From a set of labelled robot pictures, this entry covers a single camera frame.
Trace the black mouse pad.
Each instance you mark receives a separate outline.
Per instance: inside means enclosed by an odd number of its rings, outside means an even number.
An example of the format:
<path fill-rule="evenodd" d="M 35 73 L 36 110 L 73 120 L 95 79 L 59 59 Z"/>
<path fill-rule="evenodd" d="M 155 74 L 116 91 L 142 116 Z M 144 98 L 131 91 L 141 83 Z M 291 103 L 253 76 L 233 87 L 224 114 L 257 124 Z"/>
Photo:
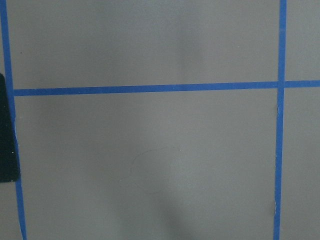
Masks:
<path fill-rule="evenodd" d="M 5 77 L 0 74 L 0 182 L 20 177 Z"/>

